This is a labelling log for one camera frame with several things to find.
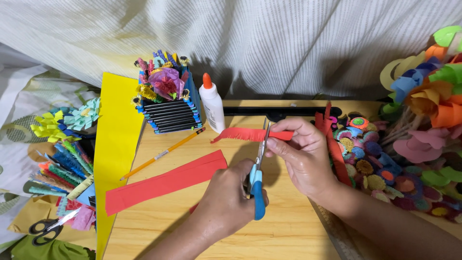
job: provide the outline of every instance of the forearm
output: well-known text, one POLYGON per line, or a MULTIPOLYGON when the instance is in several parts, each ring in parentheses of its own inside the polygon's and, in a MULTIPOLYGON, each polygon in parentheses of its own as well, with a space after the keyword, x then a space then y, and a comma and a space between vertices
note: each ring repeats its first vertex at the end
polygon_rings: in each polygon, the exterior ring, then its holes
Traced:
POLYGON ((193 260, 211 244, 188 219, 140 260, 193 260))
POLYGON ((391 204, 339 184, 312 198, 396 259, 456 260, 462 241, 391 204))

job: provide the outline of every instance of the hand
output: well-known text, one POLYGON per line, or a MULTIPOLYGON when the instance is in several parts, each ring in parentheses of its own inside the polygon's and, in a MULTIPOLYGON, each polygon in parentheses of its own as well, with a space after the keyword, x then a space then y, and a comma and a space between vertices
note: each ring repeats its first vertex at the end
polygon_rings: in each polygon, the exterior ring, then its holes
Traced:
POLYGON ((267 157, 279 155, 286 161, 292 183, 305 196, 314 198, 339 183, 329 163, 326 137, 302 118, 281 120, 270 127, 273 132, 293 130, 289 142, 269 137, 267 157))
MULTIPOLYGON (((218 170, 199 205, 188 218, 203 230, 203 236, 215 243, 234 234, 255 217, 255 201, 248 199, 243 188, 245 177, 255 162, 244 159, 236 165, 218 170)), ((262 190, 265 206, 269 200, 262 190)))

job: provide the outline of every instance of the right hand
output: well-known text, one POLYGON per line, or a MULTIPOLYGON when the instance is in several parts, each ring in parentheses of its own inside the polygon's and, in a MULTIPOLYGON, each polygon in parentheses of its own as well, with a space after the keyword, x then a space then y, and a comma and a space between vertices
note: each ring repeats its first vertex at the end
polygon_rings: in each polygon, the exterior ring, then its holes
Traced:
POLYGON ((281 120, 270 127, 272 132, 293 130, 289 142, 269 137, 267 157, 279 155, 286 161, 292 183, 305 196, 320 196, 335 189, 339 182, 329 163, 326 137, 302 118, 281 120))

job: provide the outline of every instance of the fingernail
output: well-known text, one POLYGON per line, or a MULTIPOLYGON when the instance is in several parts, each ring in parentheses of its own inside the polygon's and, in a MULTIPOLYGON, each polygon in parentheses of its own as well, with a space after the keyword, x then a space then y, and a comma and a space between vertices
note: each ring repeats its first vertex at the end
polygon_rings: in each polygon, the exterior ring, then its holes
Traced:
POLYGON ((276 148, 276 140, 274 140, 272 137, 269 137, 268 140, 266 140, 266 146, 270 149, 276 148))

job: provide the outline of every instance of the pencil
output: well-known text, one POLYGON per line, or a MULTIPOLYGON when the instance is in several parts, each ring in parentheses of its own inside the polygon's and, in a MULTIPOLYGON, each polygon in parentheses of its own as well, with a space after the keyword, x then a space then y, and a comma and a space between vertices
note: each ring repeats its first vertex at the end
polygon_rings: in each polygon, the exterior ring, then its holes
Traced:
POLYGON ((146 166, 150 165, 151 163, 159 160, 162 156, 166 155, 167 153, 173 151, 175 148, 178 148, 179 146, 181 146, 182 144, 186 143, 187 141, 193 139, 194 136, 202 133, 203 131, 205 131, 205 127, 202 127, 201 129, 197 130, 195 133, 193 133, 192 135, 184 138, 183 140, 179 141, 177 144, 175 144, 174 146, 168 148, 167 150, 163 151, 162 153, 160 153, 159 155, 157 155, 156 157, 150 159, 149 161, 143 163, 142 165, 138 166, 136 169, 134 169, 133 171, 127 173, 126 175, 124 175, 122 178, 120 178, 120 180, 124 180, 130 176, 132 176, 133 174, 139 172, 141 169, 144 169, 146 168, 146 166))

